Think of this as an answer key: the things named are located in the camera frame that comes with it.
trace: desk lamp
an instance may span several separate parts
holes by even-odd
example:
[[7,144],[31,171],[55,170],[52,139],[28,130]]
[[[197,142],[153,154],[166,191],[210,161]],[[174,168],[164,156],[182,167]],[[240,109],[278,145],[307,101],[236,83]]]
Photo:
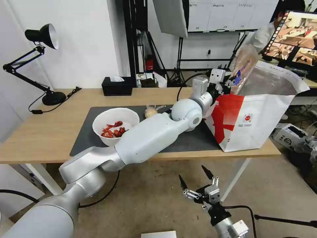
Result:
[[[35,47],[33,50],[26,53],[25,55],[12,61],[11,63],[3,65],[4,71],[13,74],[14,76],[17,76],[18,78],[26,81],[27,83],[32,84],[33,86],[43,90],[45,92],[45,96],[42,98],[42,102],[44,105],[52,106],[64,102],[66,100],[66,95],[64,93],[53,92],[52,90],[50,90],[49,86],[35,82],[17,72],[17,70],[23,65],[26,65],[27,63],[30,63],[36,58],[44,55],[45,46],[41,45],[41,42],[43,42],[48,47],[51,47],[52,49],[58,50],[59,43],[54,26],[52,24],[46,24],[40,30],[26,30],[24,34],[25,37],[29,41],[32,41],[34,45],[37,45],[37,47]],[[20,61],[21,59],[25,58],[35,51],[37,51],[39,54],[31,59]]]

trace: white paper bag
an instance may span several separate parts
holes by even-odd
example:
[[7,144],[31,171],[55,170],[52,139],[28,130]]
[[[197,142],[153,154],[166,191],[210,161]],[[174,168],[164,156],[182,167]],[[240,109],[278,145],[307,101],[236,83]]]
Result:
[[261,148],[295,95],[306,90],[298,75],[259,61],[240,95],[219,97],[205,122],[224,152]]

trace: lamp base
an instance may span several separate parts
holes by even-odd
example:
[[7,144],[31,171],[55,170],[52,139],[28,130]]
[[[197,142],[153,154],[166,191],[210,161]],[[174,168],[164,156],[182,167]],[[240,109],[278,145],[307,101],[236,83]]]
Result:
[[66,95],[62,92],[47,92],[42,98],[42,102],[46,106],[60,104],[66,100]]

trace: white shirt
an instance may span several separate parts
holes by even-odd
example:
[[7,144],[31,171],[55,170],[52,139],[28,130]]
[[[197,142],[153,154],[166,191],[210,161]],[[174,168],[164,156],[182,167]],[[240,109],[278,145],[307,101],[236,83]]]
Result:
[[259,28],[251,37],[249,44],[253,45],[258,53],[269,43],[275,32],[274,22]]

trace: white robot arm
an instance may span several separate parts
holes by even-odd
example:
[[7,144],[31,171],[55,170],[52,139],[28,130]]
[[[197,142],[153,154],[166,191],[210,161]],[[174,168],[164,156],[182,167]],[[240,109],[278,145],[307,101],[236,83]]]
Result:
[[105,184],[105,171],[142,163],[172,144],[181,133],[193,130],[224,87],[224,84],[209,86],[208,79],[195,78],[190,99],[176,102],[169,114],[158,113],[142,121],[127,131],[115,146],[91,147],[65,162],[59,168],[66,182],[63,194],[37,203],[4,238],[71,237],[78,204]]

